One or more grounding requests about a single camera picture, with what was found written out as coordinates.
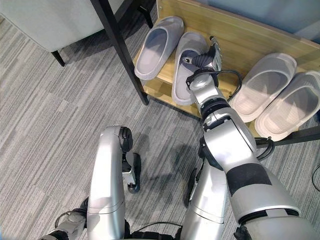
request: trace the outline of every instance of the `chair leg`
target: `chair leg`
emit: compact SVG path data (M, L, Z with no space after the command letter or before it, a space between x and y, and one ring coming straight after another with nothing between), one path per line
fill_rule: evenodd
M53 51L51 52L51 54L54 56L54 58L60 63L60 65L62 67L65 66L65 62L64 60L62 59L62 57L60 56L59 52L58 51Z
M140 5L138 7L138 11L144 15L146 23L148 24L149 28L152 29L154 26L154 23L152 22L149 10L145 9L143 6Z

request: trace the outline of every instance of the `slipper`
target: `slipper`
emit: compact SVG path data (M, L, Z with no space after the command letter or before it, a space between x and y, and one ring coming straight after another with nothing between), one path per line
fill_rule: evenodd
M187 77L194 74L199 67L185 63L183 57L195 57L208 51L205 38L196 32L186 32L181 37L175 53L174 76L171 97L179 105L194 103L186 84Z
M290 83L297 62L284 53L271 53L260 59L243 80L241 90L230 100L230 106L247 123L263 110Z
M142 80L155 78L176 48L184 30L185 25L180 17L168 16L159 21L146 35L135 64L135 75Z
M320 110L320 73L298 73L255 120L261 137L284 139Z

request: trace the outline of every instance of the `chair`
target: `chair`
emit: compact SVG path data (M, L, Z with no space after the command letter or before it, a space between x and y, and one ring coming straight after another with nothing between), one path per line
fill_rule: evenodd
M132 1L109 0L116 19L117 11L121 9L119 12L123 15L123 8ZM138 2L137 10L144 14L150 27L149 12L139 0L135 2ZM0 0L0 14L40 47L51 52L61 66L65 62L59 49L104 29L90 0Z

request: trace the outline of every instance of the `gray striped carpet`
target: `gray striped carpet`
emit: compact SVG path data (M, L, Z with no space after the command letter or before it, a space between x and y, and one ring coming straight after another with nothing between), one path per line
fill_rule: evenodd
M132 56L148 30L137 13L123 31ZM114 124L131 128L133 150L142 160L141 191L125 190L131 230L155 221L182 224L188 178L200 160L199 120L154 99L142 105L103 32L60 52L65 67L0 19L2 237L35 240L53 229L57 216L79 206L89 194L100 132ZM305 127L316 124L312 119ZM320 193L311 183L319 149L320 141L277 147L263 164L320 234ZM229 203L225 222L223 239L234 239L237 224ZM174 235L177 228L147 230ZM87 239L85 232L81 239Z

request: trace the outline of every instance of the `black metal leg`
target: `black metal leg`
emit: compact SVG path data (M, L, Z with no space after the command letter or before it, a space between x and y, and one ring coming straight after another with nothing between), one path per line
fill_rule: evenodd
M144 15L146 23L148 24L149 28L152 29L154 27L154 23L152 22L149 10L140 5L138 7L138 11Z
M51 53L52 53L52 55L54 56L54 58L60 63L60 65L61 65L62 67L64 67L64 66L65 66L65 62L64 62L64 60L62 59L62 57L60 56L59 52L58 52L58 51L53 51L53 52L51 52Z
M124 38L120 33L114 13L107 0L90 0L93 5L105 31L108 35L112 45L114 46L119 58L132 81L135 90L137 91L140 99L144 105L149 104L147 94L141 84L140 79L135 75L135 66L132 62L127 45Z
M274 145L280 146L280 145L303 143L303 142L314 141L314 140L320 140L320 126L315 126L307 129L294 131L286 138L280 141L275 141ZM258 149L266 148L267 145L266 144L257 145L256 147Z

